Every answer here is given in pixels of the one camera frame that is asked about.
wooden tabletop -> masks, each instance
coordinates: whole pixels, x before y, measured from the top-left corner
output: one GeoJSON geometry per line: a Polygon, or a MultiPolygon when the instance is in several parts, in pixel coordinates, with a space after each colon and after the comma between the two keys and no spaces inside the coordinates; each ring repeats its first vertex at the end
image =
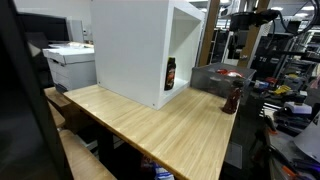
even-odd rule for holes
{"type": "Polygon", "coordinates": [[[116,180],[71,131],[62,130],[59,135],[75,180],[116,180]]]}
{"type": "Polygon", "coordinates": [[[179,179],[218,179],[235,114],[225,99],[188,88],[154,110],[98,85],[64,94],[179,179]]]}
{"type": "Polygon", "coordinates": [[[68,101],[64,96],[62,96],[55,87],[44,89],[44,93],[46,94],[49,101],[54,102],[57,106],[64,107],[69,105],[71,102],[68,101]]]}
{"type": "Polygon", "coordinates": [[[51,114],[53,116],[53,120],[54,123],[56,124],[57,128],[61,128],[64,126],[64,124],[66,123],[66,120],[64,119],[64,117],[56,110],[56,108],[54,108],[49,102],[49,108],[51,111],[51,114]]]}

open shelf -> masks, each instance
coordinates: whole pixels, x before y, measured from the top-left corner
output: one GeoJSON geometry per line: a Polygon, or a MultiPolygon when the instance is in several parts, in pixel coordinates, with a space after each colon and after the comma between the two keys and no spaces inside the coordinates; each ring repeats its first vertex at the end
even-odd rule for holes
{"type": "Polygon", "coordinates": [[[188,87],[203,12],[186,1],[100,0],[91,4],[100,86],[154,109],[188,87]],[[175,84],[164,91],[170,56],[176,58],[175,84]]]}

shelf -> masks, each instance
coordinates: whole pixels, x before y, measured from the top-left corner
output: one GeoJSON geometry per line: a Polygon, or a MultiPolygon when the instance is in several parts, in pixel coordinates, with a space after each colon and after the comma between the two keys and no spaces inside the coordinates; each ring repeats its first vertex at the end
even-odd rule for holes
{"type": "Polygon", "coordinates": [[[182,92],[185,88],[189,86],[189,81],[185,81],[179,78],[174,79],[174,86],[169,91],[164,91],[162,96],[162,101],[160,102],[160,106],[169,102],[172,98],[182,92]]]}
{"type": "Polygon", "coordinates": [[[100,86],[157,110],[188,86],[203,12],[171,0],[97,0],[91,12],[100,86]],[[164,92],[168,57],[177,68],[174,89],[164,92]]]}
{"type": "Polygon", "coordinates": [[[169,91],[164,91],[164,98],[169,97],[170,95],[176,93],[177,91],[179,91],[179,89],[183,88],[184,86],[186,86],[188,84],[188,81],[179,79],[179,78],[175,78],[174,80],[174,86],[171,90],[169,91]]]}

office wall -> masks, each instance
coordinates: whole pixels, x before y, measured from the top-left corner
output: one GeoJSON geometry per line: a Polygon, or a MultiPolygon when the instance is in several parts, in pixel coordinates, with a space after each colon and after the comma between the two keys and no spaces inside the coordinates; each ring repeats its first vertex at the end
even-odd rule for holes
{"type": "Polygon", "coordinates": [[[90,0],[14,0],[19,12],[47,14],[82,20],[91,35],[90,0]]]}

sauce bottle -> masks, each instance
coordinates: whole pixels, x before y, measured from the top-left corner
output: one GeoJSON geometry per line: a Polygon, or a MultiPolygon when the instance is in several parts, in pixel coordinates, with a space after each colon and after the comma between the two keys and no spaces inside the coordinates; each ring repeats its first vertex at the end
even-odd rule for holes
{"type": "Polygon", "coordinates": [[[242,87],[243,81],[242,80],[234,80],[232,82],[232,88],[230,94],[228,96],[227,102],[222,108],[222,111],[228,114],[233,114],[237,111],[238,102],[242,95],[242,87]]]}
{"type": "Polygon", "coordinates": [[[169,57],[166,73],[166,81],[164,84],[164,90],[168,91],[173,88],[174,85],[174,76],[176,72],[176,58],[169,57]]]}

